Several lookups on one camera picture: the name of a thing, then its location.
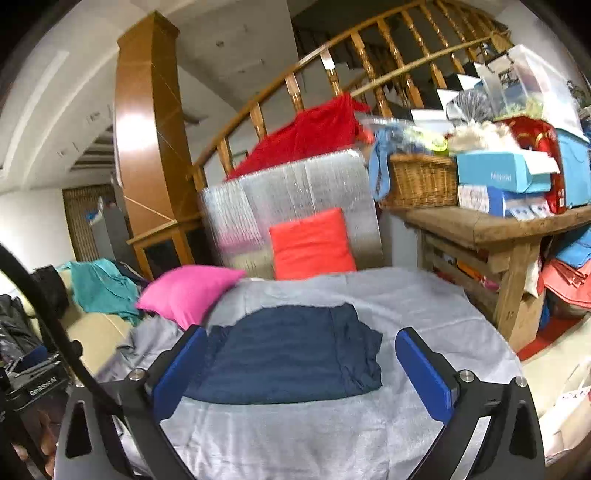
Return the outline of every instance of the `gray bedsheet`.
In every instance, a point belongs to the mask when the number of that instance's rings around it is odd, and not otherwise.
[[[396,360],[394,338],[414,327],[457,369],[507,382],[519,361],[463,291],[421,271],[379,268],[306,281],[245,280],[226,293],[209,325],[233,325],[262,307],[353,304],[359,320],[384,334],[378,362],[384,386],[341,400],[282,405],[216,405],[183,398],[162,422],[182,460],[201,480],[405,479],[441,429],[427,414]],[[181,335],[155,317],[130,333],[101,373],[104,380],[147,367]],[[472,464],[487,420],[481,420],[454,478]],[[144,464],[122,435],[132,463]]]

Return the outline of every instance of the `black cable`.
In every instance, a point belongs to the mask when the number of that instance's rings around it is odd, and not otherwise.
[[[100,386],[76,355],[59,318],[49,305],[37,282],[2,244],[0,244],[0,271],[16,285],[31,303],[37,313],[37,318],[45,325],[51,339],[78,379],[111,415],[124,421],[121,406]]]

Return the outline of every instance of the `red floor mat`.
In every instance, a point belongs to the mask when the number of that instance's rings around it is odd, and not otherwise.
[[[544,328],[541,332],[538,332],[535,340],[529,345],[523,347],[517,353],[519,360],[527,360],[529,357],[534,356],[539,351],[542,351],[548,345],[551,345],[552,342],[557,340],[569,328],[576,325],[581,320],[582,319],[557,319],[552,317],[546,328]]]

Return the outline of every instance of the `brown curtain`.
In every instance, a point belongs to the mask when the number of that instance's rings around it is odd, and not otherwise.
[[[66,221],[70,231],[70,240],[78,262],[90,262],[99,258],[95,239],[88,225],[86,214],[95,212],[99,197],[108,205],[115,201],[115,192],[111,185],[95,185],[77,189],[62,190]]]

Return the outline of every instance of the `clear plastic storage bin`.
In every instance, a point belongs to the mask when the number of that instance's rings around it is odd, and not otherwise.
[[[566,79],[528,48],[517,45],[476,68],[497,117],[526,115],[582,137]]]

